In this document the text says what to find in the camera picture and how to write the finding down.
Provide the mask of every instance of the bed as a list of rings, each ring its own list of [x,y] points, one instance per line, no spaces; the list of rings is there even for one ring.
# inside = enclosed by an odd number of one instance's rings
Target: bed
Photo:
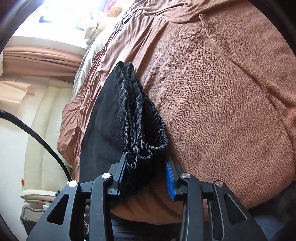
[[[185,171],[202,181],[223,180],[247,208],[293,181],[296,60],[261,12],[247,1],[141,0],[118,19],[88,50],[63,110],[58,151],[76,180],[87,175],[80,172],[80,147],[92,107],[123,61],[134,64]],[[169,199],[163,179],[155,177],[112,213],[180,222],[182,203]]]

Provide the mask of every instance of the white furniture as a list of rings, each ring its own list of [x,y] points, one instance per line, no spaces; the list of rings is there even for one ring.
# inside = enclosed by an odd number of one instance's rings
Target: white furniture
[[[72,87],[72,84],[51,79],[31,126],[63,160],[70,173],[71,167],[57,151],[57,140],[62,110],[71,101]],[[31,136],[26,148],[24,180],[21,197],[28,203],[52,202],[56,192],[67,184],[66,175],[58,162]]]
[[[3,74],[3,51],[0,53],[0,76]]]

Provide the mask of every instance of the black cable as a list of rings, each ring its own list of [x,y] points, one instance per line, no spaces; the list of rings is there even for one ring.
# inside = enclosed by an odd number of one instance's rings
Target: black cable
[[[17,125],[19,128],[21,128],[22,130],[27,132],[29,135],[34,137],[34,139],[36,141],[38,141],[41,145],[43,145],[43,147],[57,160],[59,165],[62,167],[64,173],[66,174],[66,177],[67,177],[68,181],[70,182],[72,180],[71,175],[70,175],[67,167],[65,166],[63,161],[60,159],[60,157],[54,152],[54,150],[34,130],[32,130],[25,123],[23,123],[20,119],[18,119],[17,117],[15,117],[12,114],[6,112],[5,110],[0,110],[0,118],[5,119],[7,121],[10,121],[11,123]]]

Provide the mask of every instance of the black elastic fabric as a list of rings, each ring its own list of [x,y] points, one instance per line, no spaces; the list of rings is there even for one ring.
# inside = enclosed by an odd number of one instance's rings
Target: black elastic fabric
[[[133,70],[132,63],[118,62],[97,97],[81,144],[80,182],[108,172],[124,153],[128,174],[140,188],[164,163],[165,125]]]

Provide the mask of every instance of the silver screw head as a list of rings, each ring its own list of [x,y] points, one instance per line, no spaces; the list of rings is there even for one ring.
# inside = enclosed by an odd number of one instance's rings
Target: silver screw head
[[[184,173],[182,174],[182,177],[185,178],[185,179],[188,179],[188,178],[191,177],[191,175],[190,175],[189,173],[184,172]]]
[[[215,181],[215,185],[218,187],[222,187],[224,184],[222,181]]]
[[[111,174],[108,173],[108,172],[102,174],[102,178],[104,178],[104,179],[108,179],[108,178],[110,178],[110,177],[111,177]]]
[[[72,181],[69,182],[69,186],[72,187],[72,188],[73,188],[73,187],[76,187],[77,184],[78,184],[78,182],[75,181],[75,180],[72,180]]]

